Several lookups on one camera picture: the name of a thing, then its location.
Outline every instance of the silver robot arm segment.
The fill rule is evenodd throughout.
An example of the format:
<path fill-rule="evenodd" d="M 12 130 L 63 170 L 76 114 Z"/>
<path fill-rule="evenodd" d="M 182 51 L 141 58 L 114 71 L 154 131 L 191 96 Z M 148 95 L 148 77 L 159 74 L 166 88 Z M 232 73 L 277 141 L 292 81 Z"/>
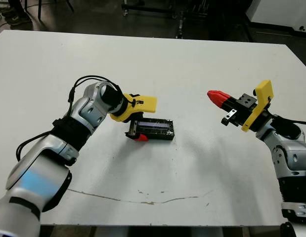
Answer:
<path fill-rule="evenodd" d="M 256 133 L 270 149 L 283 198 L 281 212 L 289 220 L 281 225 L 282 236 L 306 236 L 306 142 L 300 131 L 294 139 L 287 137 L 270 120 Z"/>
<path fill-rule="evenodd" d="M 0 236 L 37 237 L 40 214 L 58 205 L 79 150 L 108 113 L 121 111 L 124 97 L 106 82 L 89 85 L 69 117 L 56 120 L 11 171 L 0 199 Z"/>

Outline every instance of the white tabletop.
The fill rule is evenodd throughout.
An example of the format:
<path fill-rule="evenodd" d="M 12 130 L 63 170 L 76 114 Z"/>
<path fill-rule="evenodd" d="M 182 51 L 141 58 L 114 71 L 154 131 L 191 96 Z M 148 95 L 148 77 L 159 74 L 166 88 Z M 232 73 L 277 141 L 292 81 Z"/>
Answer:
<path fill-rule="evenodd" d="M 306 67 L 285 45 L 4 31 L 0 55 L 0 197 L 15 148 L 51 129 L 81 76 L 105 76 L 123 92 L 156 96 L 156 113 L 145 116 L 174 121 L 173 141 L 141 143 L 125 137 L 129 124 L 107 117 L 70 168 L 70 190 L 42 215 L 43 224 L 285 221 L 267 146 L 253 132 L 223 126 L 226 112 L 206 96 L 210 89 L 251 94 L 270 79 L 270 111 L 306 120 Z"/>

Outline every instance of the red part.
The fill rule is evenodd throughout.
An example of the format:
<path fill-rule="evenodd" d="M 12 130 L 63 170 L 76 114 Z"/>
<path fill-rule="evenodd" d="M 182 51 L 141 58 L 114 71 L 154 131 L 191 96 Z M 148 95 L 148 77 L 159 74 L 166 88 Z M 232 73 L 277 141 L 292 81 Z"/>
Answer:
<path fill-rule="evenodd" d="M 219 108 L 221 108 L 222 104 L 231 97 L 220 90 L 209 90 L 207 95 Z"/>
<path fill-rule="evenodd" d="M 144 134 L 140 134 L 137 139 L 134 139 L 135 141 L 140 141 L 140 142 L 147 142 L 148 138 Z"/>

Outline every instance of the white wall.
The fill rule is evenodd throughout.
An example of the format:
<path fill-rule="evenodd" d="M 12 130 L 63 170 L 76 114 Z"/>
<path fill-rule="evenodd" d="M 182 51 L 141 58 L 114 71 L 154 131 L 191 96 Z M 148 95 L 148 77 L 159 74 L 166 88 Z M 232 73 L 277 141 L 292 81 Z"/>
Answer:
<path fill-rule="evenodd" d="M 306 0 L 253 0 L 247 16 L 251 22 L 306 29 Z"/>

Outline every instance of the display screen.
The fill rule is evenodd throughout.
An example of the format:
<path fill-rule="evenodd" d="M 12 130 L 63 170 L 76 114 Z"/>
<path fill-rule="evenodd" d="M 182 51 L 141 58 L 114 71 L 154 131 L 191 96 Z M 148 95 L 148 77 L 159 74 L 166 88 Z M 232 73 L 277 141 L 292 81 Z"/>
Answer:
<path fill-rule="evenodd" d="M 140 126 L 149 126 L 149 127 L 168 127 L 169 128 L 169 124 L 168 123 L 159 123 L 159 122 L 142 122 L 142 121 L 140 121 L 138 123 L 138 125 L 140 125 Z"/>

